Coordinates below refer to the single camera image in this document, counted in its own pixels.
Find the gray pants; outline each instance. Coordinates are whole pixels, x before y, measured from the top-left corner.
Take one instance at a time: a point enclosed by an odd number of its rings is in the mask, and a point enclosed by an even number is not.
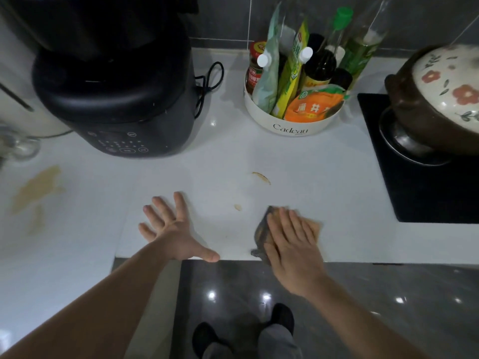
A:
[[[301,359],[301,349],[294,341],[291,333],[284,326],[273,324],[263,330],[258,339],[259,359]],[[219,343],[207,347],[203,359],[232,359],[230,348]]]

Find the foot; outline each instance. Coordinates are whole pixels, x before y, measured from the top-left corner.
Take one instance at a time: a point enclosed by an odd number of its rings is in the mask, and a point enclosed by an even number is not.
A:
[[[203,354],[207,347],[211,343],[220,343],[218,335],[216,335],[215,330],[208,323],[201,323],[193,332],[193,351],[196,356],[200,359],[203,357]]]
[[[284,326],[292,335],[295,329],[295,318],[290,308],[283,303],[277,303],[274,305],[268,326],[272,324]]]

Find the brown sponge cloth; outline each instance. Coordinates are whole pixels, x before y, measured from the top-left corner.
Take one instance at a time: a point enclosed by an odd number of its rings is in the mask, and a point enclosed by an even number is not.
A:
[[[279,207],[274,207],[274,206],[269,206],[268,209],[266,210],[266,213],[264,214],[263,219],[261,219],[260,224],[256,228],[256,231],[254,232],[254,241],[256,243],[256,249],[251,250],[251,255],[253,257],[258,257],[261,258],[261,260],[268,264],[271,265],[268,256],[266,255],[266,251],[264,249],[264,243],[273,243],[271,232],[268,227],[268,222],[266,220],[266,217],[268,216],[269,213],[272,213],[273,218],[276,220],[278,225],[281,227],[281,220],[279,217]],[[310,219],[306,219],[303,217],[299,217],[303,222],[307,223],[311,230],[313,231],[314,234],[314,239],[316,243],[318,242],[318,238],[320,236],[320,225],[319,223],[316,223]]]

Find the green bottle cap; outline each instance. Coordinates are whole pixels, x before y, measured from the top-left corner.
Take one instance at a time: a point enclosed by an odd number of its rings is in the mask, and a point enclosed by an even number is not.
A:
[[[332,27],[335,30],[342,30],[346,28],[351,22],[351,18],[353,17],[353,9],[350,7],[338,7],[336,11],[336,15],[334,16],[334,21],[332,23]]]

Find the finger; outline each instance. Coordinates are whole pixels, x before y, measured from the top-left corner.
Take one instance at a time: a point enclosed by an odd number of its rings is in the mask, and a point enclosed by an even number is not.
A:
[[[279,251],[281,252],[287,246],[288,241],[286,241],[286,238],[283,235],[283,231],[281,230],[276,220],[274,220],[271,213],[268,214],[266,220],[268,222],[268,227],[270,229],[272,239],[274,243],[278,246]]]
[[[179,191],[173,193],[176,205],[176,220],[187,222],[188,221],[188,206],[184,201],[183,194]]]
[[[302,221],[301,226],[303,227],[303,230],[304,230],[304,233],[306,234],[306,238],[308,239],[308,242],[315,245],[316,240],[314,239],[314,233],[311,230],[311,227],[309,226],[309,224],[306,223],[305,221]]]
[[[290,243],[297,242],[297,237],[291,219],[289,218],[288,210],[281,207],[279,208],[279,217],[281,219],[281,225],[283,226],[284,235]]]
[[[145,238],[148,242],[152,242],[156,238],[156,233],[153,232],[145,223],[138,224],[138,230],[140,231],[143,238]]]
[[[163,199],[161,199],[159,196],[155,196],[151,199],[151,201],[158,209],[159,213],[161,214],[161,217],[165,221],[165,224],[171,223],[175,220],[175,215]]]
[[[271,243],[264,243],[264,250],[271,262],[274,275],[277,275],[283,267],[281,266],[281,259],[279,258],[279,253],[276,250],[276,247]]]
[[[302,242],[306,242],[308,239],[301,224],[301,220],[299,220],[299,217],[296,212],[294,210],[290,210],[289,217],[291,219],[291,223],[293,224],[293,228],[295,229],[296,236],[298,237],[298,239]]]
[[[210,263],[218,262],[220,259],[220,256],[217,252],[213,251],[212,249],[203,247],[198,241],[195,241],[193,256],[201,258]]]
[[[157,232],[161,232],[163,227],[165,226],[165,222],[163,221],[162,218],[158,216],[156,211],[153,209],[151,205],[145,205],[143,207],[143,212],[147,216],[149,222],[151,223],[151,226],[153,229],[155,229]]]

